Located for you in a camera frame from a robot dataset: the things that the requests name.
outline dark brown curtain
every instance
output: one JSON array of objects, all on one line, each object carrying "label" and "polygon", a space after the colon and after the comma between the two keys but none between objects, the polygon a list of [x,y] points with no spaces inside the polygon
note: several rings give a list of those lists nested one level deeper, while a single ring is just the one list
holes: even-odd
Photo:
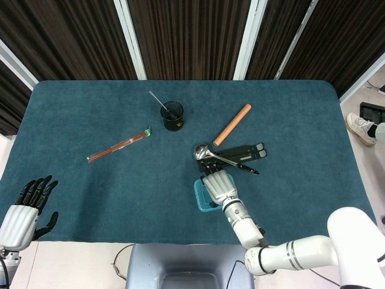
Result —
[{"label": "dark brown curtain", "polygon": [[130,0],[148,79],[232,79],[250,0]]},{"label": "dark brown curtain", "polygon": [[39,81],[137,78],[113,0],[0,6],[0,38]]},{"label": "dark brown curtain", "polygon": [[341,97],[385,52],[385,1],[320,0],[281,79],[323,79]]},{"label": "dark brown curtain", "polygon": [[0,134],[19,129],[31,91],[0,61]]},{"label": "dark brown curtain", "polygon": [[273,79],[312,0],[269,0],[246,79]]}]

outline white shoe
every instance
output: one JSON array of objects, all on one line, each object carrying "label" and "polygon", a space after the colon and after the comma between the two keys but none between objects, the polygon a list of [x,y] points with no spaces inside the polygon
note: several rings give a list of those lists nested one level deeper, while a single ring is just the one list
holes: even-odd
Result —
[{"label": "white shoe", "polygon": [[374,122],[365,120],[354,113],[349,113],[346,116],[346,127],[358,136],[360,141],[366,146],[373,146],[377,142],[375,138],[368,136],[368,130],[373,124]]}]

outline stirring rod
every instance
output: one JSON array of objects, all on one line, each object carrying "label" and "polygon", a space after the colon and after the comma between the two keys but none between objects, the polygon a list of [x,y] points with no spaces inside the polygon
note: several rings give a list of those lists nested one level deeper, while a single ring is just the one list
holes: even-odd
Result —
[{"label": "stirring rod", "polygon": [[149,93],[163,106],[163,108],[168,112],[168,108],[163,105],[163,103],[152,93],[150,90]]}]

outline spoon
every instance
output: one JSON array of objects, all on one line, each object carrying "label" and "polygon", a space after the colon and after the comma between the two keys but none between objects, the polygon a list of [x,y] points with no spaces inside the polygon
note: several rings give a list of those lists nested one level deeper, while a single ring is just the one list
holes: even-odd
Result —
[{"label": "spoon", "polygon": [[254,175],[259,175],[259,172],[257,170],[252,169],[251,167],[244,166],[243,164],[238,164],[234,161],[228,160],[227,158],[223,158],[223,157],[220,157],[219,155],[213,154],[209,150],[208,145],[206,145],[206,144],[200,144],[200,145],[196,146],[196,148],[194,149],[194,158],[197,161],[201,160],[204,157],[207,157],[208,155],[213,157],[213,158],[216,158],[218,160],[224,161],[227,164],[231,164],[232,166],[235,166],[241,170],[245,170],[245,171],[250,172]]}]

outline black device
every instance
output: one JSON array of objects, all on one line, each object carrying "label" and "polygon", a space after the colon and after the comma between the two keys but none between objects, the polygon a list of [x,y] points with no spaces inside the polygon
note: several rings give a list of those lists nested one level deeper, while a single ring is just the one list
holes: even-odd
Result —
[{"label": "black device", "polygon": [[360,117],[378,125],[382,122],[385,122],[385,107],[369,104],[367,102],[361,102]]},{"label": "black device", "polygon": [[[227,158],[236,163],[244,163],[246,161],[257,160],[267,156],[263,143],[253,144],[251,146],[238,146],[232,149],[225,149],[223,151],[213,152],[220,157]],[[218,167],[226,167],[229,164],[220,161],[213,157],[202,158],[197,161],[199,172],[204,172],[206,166],[215,165]]]}]

